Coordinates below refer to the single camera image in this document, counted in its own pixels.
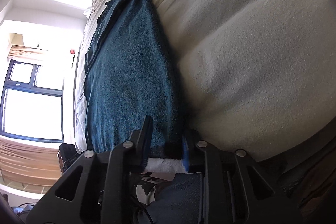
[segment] beige bed sheet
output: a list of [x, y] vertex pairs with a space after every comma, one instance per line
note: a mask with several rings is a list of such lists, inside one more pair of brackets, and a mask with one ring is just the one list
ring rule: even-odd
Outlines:
[[[106, 1], [93, 6], [79, 62]], [[153, 3], [178, 59], [189, 126], [205, 140], [263, 160], [336, 116], [336, 0]]]

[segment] curtain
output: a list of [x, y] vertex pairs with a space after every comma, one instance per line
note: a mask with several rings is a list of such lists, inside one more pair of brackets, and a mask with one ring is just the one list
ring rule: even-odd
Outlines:
[[37, 147], [0, 137], [3, 178], [24, 184], [52, 186], [61, 176], [58, 149]]
[[19, 45], [12, 45], [8, 54], [9, 59], [41, 66], [51, 62], [50, 56], [49, 51]]

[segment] window frame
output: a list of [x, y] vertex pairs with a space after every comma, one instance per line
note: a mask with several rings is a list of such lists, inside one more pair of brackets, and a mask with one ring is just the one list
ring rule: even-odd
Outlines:
[[[30, 81], [29, 83], [23, 83], [19, 81], [13, 81], [10, 80], [11, 73], [13, 71], [15, 64], [28, 64], [33, 65], [33, 69], [31, 71]], [[13, 139], [19, 139], [19, 140], [27, 140], [27, 141], [34, 141], [34, 142], [48, 142], [48, 143], [63, 143], [64, 142], [64, 134], [63, 134], [63, 88], [64, 88], [64, 78], [63, 78], [63, 84], [62, 84], [62, 90], [55, 90], [55, 89], [49, 89], [49, 88], [40, 88], [35, 85], [36, 81], [36, 72], [40, 65], [35, 65], [31, 63], [24, 63], [19, 62], [15, 60], [11, 60], [7, 69], [6, 78], [4, 81], [2, 94], [1, 94], [1, 104], [0, 104], [0, 135], [13, 138]], [[5, 105], [5, 97], [6, 97], [6, 89], [11, 90], [18, 90], [23, 92], [29, 92], [29, 93], [35, 93], [35, 94], [42, 94], [42, 95], [50, 95], [50, 96], [56, 96], [61, 97], [61, 131], [62, 131], [62, 139], [56, 140], [56, 139], [45, 139], [45, 138], [34, 138], [34, 137], [27, 137], [27, 136], [21, 136], [16, 135], [12, 133], [7, 133], [3, 130], [3, 119], [4, 119], [4, 105]]]

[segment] white cloth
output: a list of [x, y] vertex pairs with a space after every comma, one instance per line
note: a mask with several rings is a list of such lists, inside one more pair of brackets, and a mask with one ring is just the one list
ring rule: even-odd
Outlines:
[[[96, 0], [81, 49], [76, 142], [85, 121], [84, 55], [108, 0]], [[336, 0], [153, 0], [181, 73], [189, 126], [222, 150], [263, 160], [336, 116]]]
[[148, 158], [145, 172], [187, 173], [182, 160]]

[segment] teal towel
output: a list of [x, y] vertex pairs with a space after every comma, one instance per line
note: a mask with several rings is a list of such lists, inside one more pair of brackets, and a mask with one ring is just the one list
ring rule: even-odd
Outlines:
[[179, 75], [152, 0], [111, 0], [86, 54], [86, 141], [112, 150], [154, 121], [151, 157], [181, 157], [184, 103]]

